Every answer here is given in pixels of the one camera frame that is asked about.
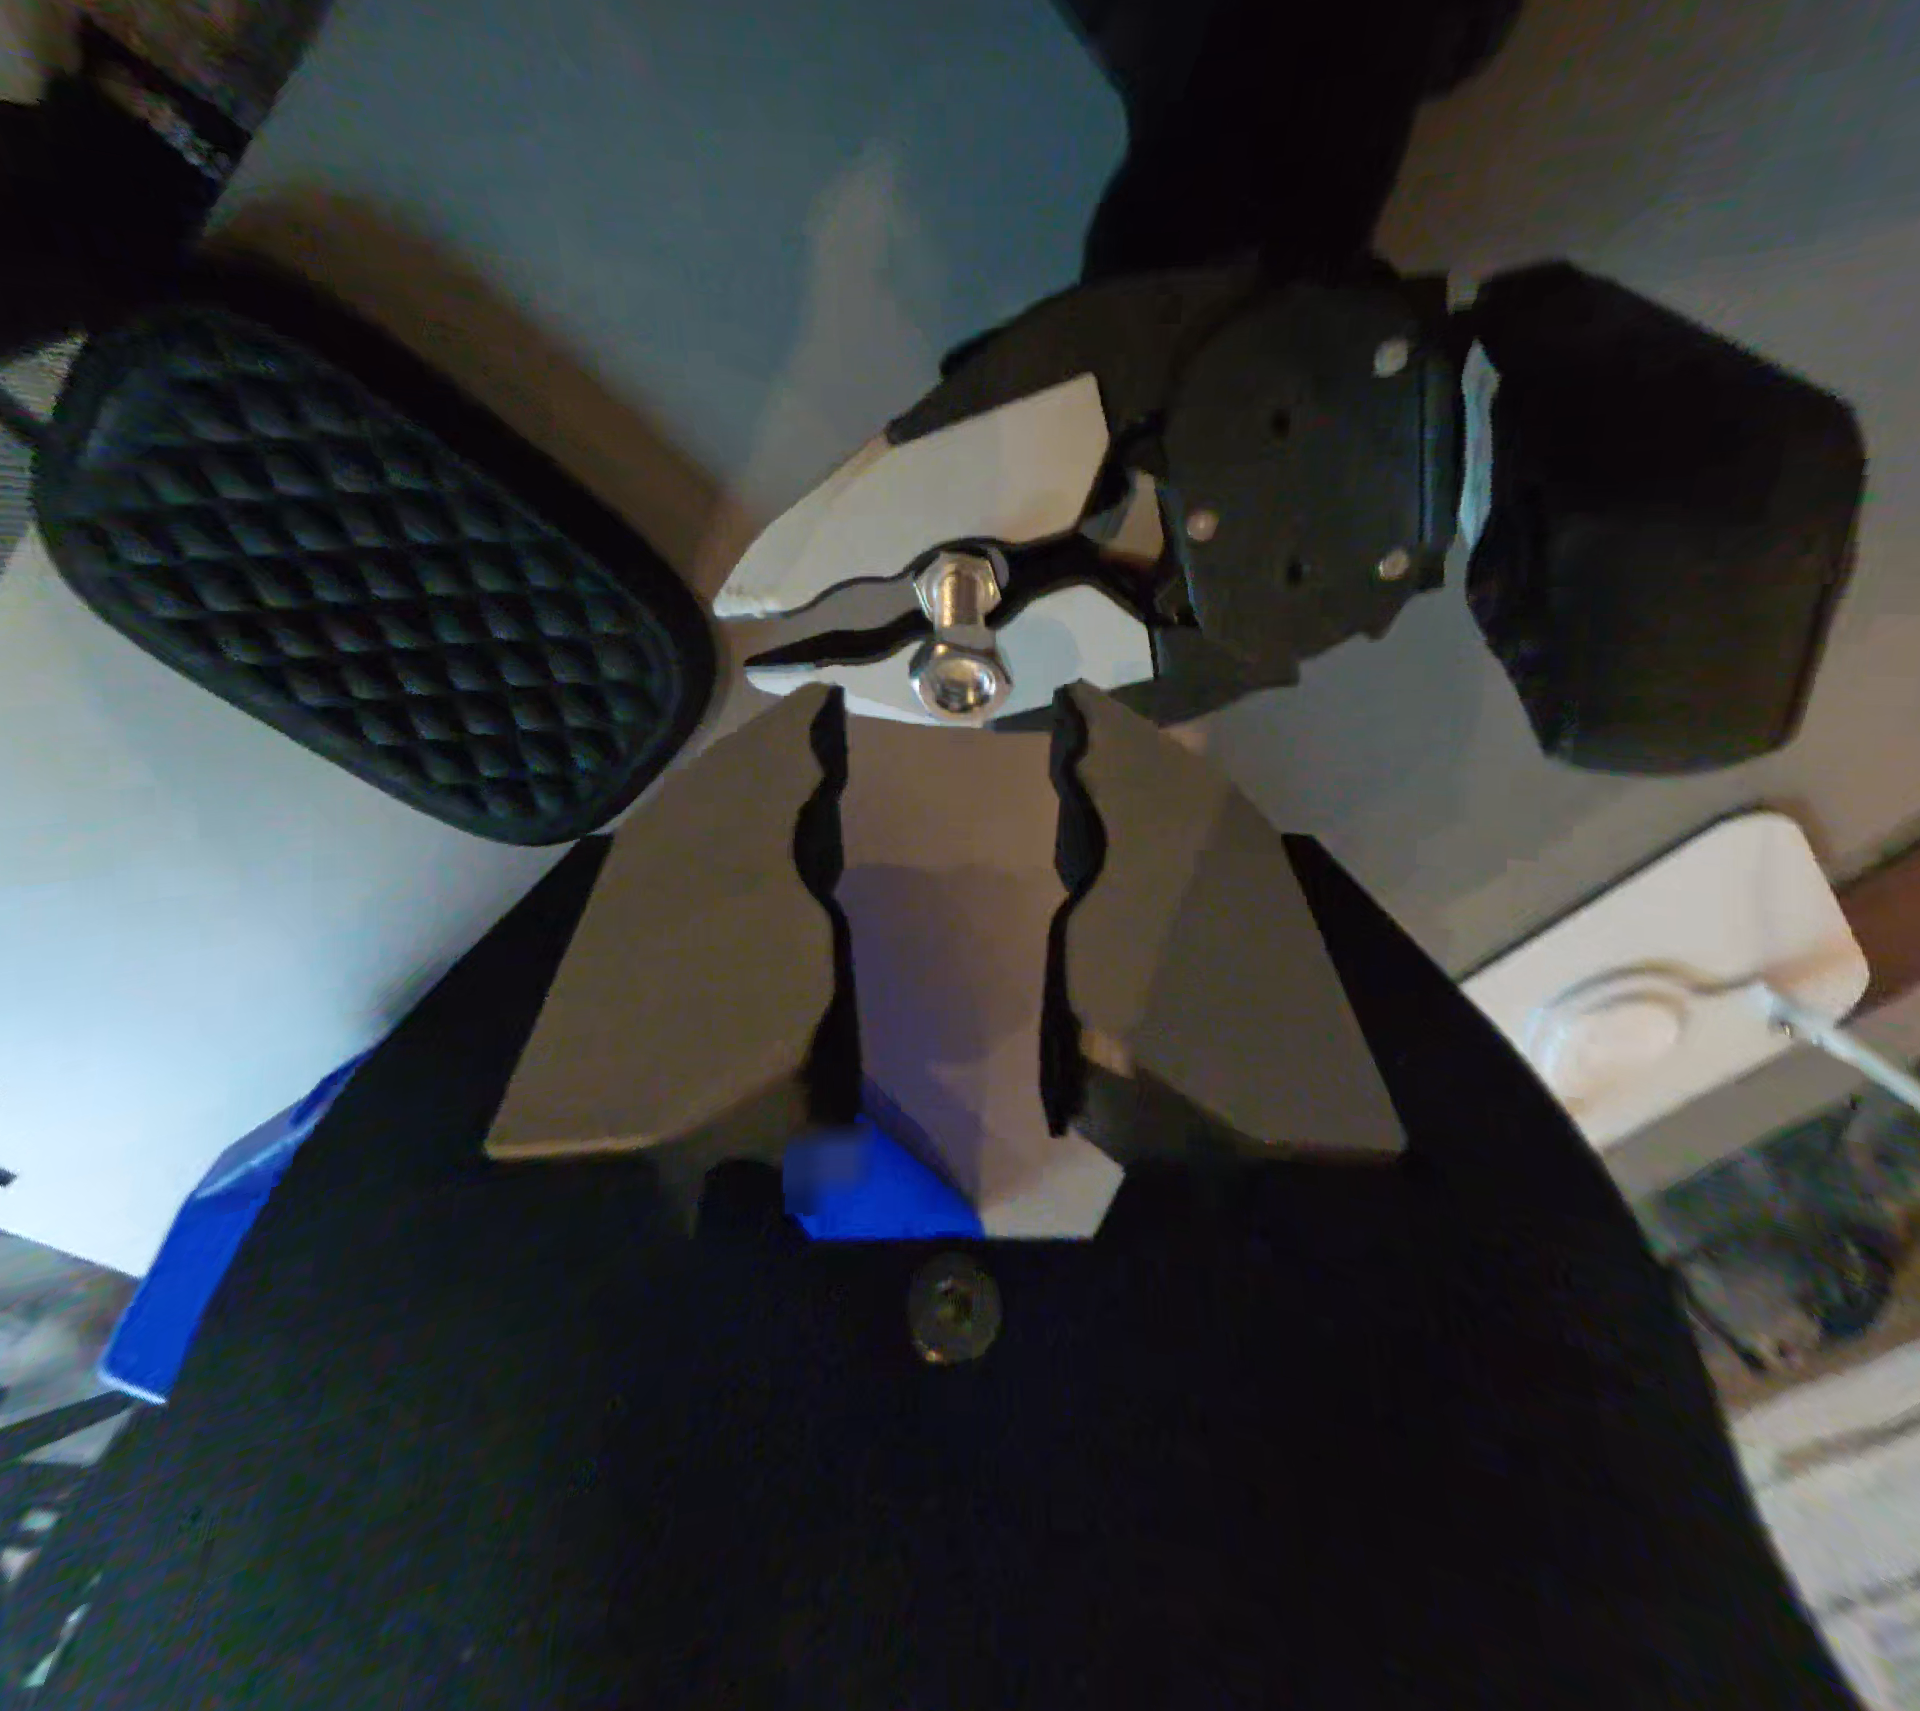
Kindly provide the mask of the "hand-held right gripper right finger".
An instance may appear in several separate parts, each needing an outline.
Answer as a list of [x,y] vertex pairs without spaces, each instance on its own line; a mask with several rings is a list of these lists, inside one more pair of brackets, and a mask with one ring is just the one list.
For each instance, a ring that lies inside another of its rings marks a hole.
[[1407,1129],[1280,834],[1089,684],[1052,706],[1042,1113],[1116,1159],[1397,1159]]

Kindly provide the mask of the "black textured wrist pad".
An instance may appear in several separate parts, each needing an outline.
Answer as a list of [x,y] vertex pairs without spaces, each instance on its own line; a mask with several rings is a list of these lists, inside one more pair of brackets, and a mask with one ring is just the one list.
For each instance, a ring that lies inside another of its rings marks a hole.
[[715,692],[704,610],[654,548],[330,308],[202,290],[87,338],[33,508],[122,640],[491,844],[598,834]]

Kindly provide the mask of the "white plastic device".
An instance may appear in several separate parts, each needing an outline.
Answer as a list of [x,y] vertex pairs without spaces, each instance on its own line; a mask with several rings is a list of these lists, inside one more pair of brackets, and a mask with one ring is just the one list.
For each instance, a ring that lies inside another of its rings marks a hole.
[[1462,979],[1589,1143],[1615,1149],[1834,1025],[1860,937],[1783,812],[1720,820]]

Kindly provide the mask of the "silver hex bolt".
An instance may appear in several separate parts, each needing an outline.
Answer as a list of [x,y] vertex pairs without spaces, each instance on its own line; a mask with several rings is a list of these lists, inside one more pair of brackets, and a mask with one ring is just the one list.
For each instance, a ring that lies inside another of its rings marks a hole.
[[955,602],[921,604],[926,638],[910,656],[908,682],[935,722],[988,724],[1014,698],[1014,672],[1000,650],[997,614]]

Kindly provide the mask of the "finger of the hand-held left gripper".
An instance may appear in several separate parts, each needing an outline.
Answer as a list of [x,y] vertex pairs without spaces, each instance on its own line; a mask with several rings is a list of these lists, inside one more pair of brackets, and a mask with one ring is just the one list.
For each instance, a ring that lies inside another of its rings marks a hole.
[[988,724],[935,722],[915,698],[908,662],[928,636],[917,592],[915,608],[885,624],[835,630],[756,654],[747,660],[744,678],[774,698],[809,686],[835,688],[852,716],[997,728],[1044,714],[1064,688],[1091,684],[1113,692],[1149,680],[1154,670],[1146,622],[1093,582],[1068,582],[1024,600],[1002,590],[994,628],[1016,688],[1008,708]]
[[781,620],[940,550],[1055,540],[1080,522],[1108,452],[1091,374],[902,444],[879,436],[756,536],[715,616]]

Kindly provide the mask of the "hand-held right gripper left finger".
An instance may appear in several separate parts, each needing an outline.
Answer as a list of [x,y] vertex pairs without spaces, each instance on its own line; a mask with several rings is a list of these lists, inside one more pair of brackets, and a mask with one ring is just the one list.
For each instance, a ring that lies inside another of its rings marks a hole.
[[486,1137],[493,1159],[768,1155],[863,1105],[846,702],[806,688],[613,836]]

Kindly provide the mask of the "blue plastic bin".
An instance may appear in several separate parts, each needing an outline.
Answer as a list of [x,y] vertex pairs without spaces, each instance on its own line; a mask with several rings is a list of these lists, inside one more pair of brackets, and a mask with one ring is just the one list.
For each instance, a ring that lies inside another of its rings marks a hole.
[[[212,1299],[277,1185],[366,1059],[351,1057],[299,1101],[230,1143],[184,1197],[149,1271],[115,1325],[99,1377],[150,1405],[170,1401]],[[972,1201],[921,1153],[861,1115],[848,1165],[805,1187],[800,1159],[784,1165],[786,1213],[823,1243],[912,1243],[980,1237]]]

